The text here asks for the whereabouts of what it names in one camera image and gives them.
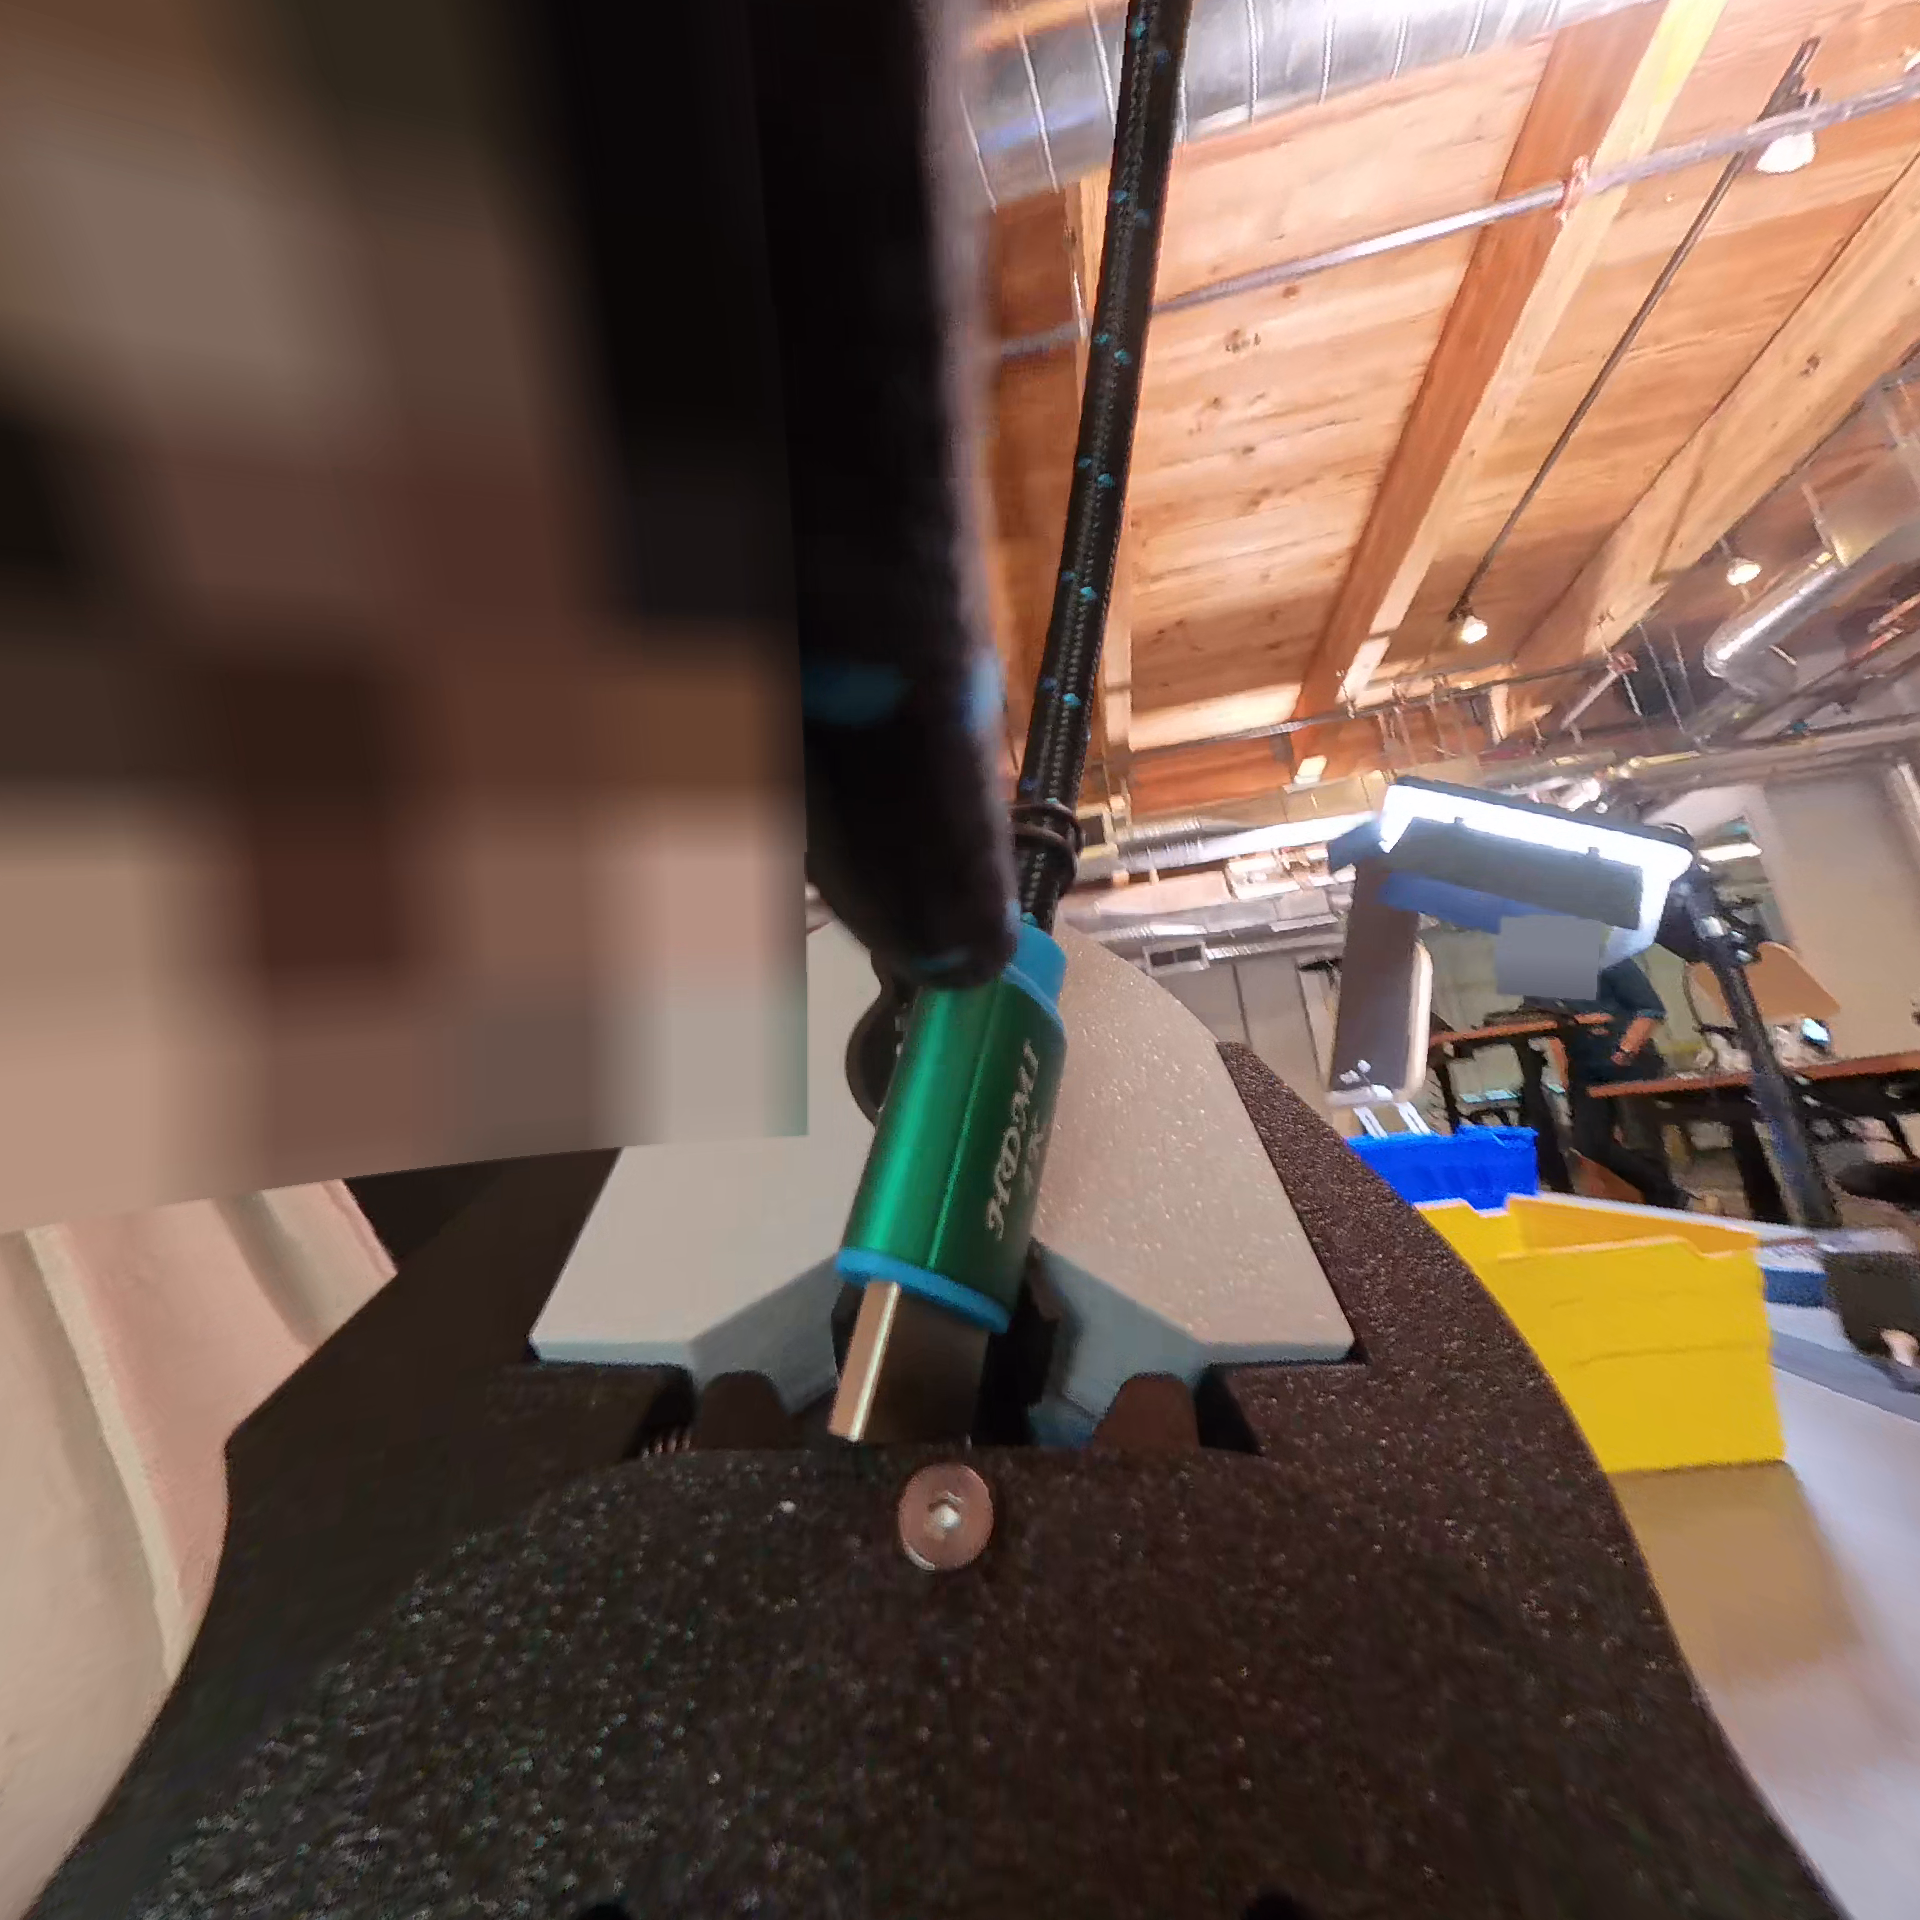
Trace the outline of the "blue plastic bin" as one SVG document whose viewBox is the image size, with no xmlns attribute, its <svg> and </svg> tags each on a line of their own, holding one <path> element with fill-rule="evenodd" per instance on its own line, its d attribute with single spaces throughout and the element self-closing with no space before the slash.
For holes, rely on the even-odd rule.
<svg viewBox="0 0 1920 1920">
<path fill-rule="evenodd" d="M 1538 1137 L 1528 1126 L 1468 1125 L 1456 1133 L 1352 1136 L 1349 1149 L 1413 1207 L 1461 1203 L 1498 1211 L 1540 1188 Z"/>
</svg>

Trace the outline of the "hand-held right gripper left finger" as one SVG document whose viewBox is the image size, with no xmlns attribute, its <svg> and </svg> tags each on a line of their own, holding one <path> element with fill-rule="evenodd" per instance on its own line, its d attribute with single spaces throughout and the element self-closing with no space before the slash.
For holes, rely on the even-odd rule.
<svg viewBox="0 0 1920 1920">
<path fill-rule="evenodd" d="M 807 935 L 807 1132 L 624 1149 L 534 1321 L 536 1357 L 834 1373 L 831 1259 L 872 1141 L 846 1053 L 874 997 L 854 937 Z"/>
</svg>

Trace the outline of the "small black power box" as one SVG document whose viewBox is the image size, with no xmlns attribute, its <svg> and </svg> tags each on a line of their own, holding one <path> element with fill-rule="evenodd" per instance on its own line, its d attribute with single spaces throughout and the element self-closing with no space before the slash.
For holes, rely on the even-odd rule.
<svg viewBox="0 0 1920 1920">
<path fill-rule="evenodd" d="M 1825 1301 L 1852 1348 L 1890 1375 L 1918 1373 L 1918 1256 L 1894 1245 L 1831 1248 Z"/>
</svg>

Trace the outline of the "black light stand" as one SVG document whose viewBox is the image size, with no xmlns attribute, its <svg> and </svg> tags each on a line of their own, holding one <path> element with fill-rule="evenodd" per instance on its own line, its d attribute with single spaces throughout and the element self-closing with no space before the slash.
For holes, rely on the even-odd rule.
<svg viewBox="0 0 1920 1920">
<path fill-rule="evenodd" d="M 1837 1232 L 1841 1219 L 1832 1185 L 1816 1164 L 1798 1095 L 1792 1089 L 1746 977 L 1744 937 L 1728 918 L 1706 864 L 1694 849 L 1681 877 L 1671 881 L 1661 942 L 1689 961 L 1704 961 L 1719 988 L 1735 1037 L 1746 1053 L 1751 1097 L 1766 1125 L 1790 1219 L 1812 1232 Z"/>
</svg>

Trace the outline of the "yellow plastic bin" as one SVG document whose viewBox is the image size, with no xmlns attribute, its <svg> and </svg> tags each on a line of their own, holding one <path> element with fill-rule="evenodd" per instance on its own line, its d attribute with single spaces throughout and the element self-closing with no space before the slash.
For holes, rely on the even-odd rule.
<svg viewBox="0 0 1920 1920">
<path fill-rule="evenodd" d="M 1525 1336 L 1608 1475 L 1785 1461 L 1753 1224 L 1554 1193 L 1417 1211 Z"/>
</svg>

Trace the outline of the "person's cream sweater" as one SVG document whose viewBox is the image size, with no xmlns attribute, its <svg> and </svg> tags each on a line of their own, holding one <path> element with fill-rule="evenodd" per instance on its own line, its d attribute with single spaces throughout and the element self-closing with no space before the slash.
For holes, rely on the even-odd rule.
<svg viewBox="0 0 1920 1920">
<path fill-rule="evenodd" d="M 2 1916 L 40 1894 L 185 1665 L 233 1431 L 393 1270 L 342 1181 L 2 1236 Z"/>
</svg>

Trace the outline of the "metal air duct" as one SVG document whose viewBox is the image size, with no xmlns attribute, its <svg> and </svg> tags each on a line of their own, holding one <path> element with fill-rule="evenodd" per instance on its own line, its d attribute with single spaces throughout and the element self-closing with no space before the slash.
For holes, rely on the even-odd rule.
<svg viewBox="0 0 1920 1920">
<path fill-rule="evenodd" d="M 1918 535 L 1894 529 L 1844 558 L 1816 551 L 1704 639 L 1714 683 L 1748 702 L 1809 688 L 1821 665 L 1858 665 L 1914 627 Z"/>
</svg>

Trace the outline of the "LED light panel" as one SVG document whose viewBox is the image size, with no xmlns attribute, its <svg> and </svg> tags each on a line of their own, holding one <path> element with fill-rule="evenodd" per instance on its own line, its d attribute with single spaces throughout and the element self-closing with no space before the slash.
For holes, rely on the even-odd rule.
<svg viewBox="0 0 1920 1920">
<path fill-rule="evenodd" d="M 1596 969 L 1649 949 L 1689 838 L 1468 784 L 1405 777 L 1327 838 L 1330 875 L 1370 880 L 1381 905 L 1503 937 L 1503 923 L 1577 927 Z"/>
</svg>

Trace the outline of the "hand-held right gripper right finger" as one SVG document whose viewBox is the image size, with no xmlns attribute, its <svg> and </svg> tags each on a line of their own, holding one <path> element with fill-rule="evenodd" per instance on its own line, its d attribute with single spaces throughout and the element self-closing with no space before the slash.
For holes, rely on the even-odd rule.
<svg viewBox="0 0 1920 1920">
<path fill-rule="evenodd" d="M 1210 1032 L 1058 927 L 1068 1053 L 1036 1216 L 1062 1309 L 1045 1419 L 1104 1416 L 1136 1375 L 1344 1361 L 1352 1327 Z"/>
</svg>

